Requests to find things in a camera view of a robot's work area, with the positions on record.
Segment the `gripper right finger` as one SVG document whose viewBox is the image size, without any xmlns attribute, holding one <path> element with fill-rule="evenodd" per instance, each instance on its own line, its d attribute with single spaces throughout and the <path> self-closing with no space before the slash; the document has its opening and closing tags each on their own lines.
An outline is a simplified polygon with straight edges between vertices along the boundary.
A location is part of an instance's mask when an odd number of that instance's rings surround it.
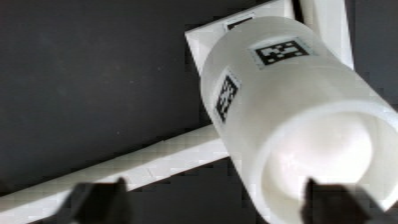
<svg viewBox="0 0 398 224">
<path fill-rule="evenodd" d="M 319 184 L 312 178 L 303 188 L 300 218 L 303 224 L 385 224 L 385 212 L 362 188 Z"/>
</svg>

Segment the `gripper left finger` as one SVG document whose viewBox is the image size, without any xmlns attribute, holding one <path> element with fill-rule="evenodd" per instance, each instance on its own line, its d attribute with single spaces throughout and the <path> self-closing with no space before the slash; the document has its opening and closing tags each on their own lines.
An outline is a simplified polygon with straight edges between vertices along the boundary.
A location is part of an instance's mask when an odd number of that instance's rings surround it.
<svg viewBox="0 0 398 224">
<path fill-rule="evenodd" d="M 125 181 L 78 183 L 54 213 L 54 224 L 131 224 Z"/>
</svg>

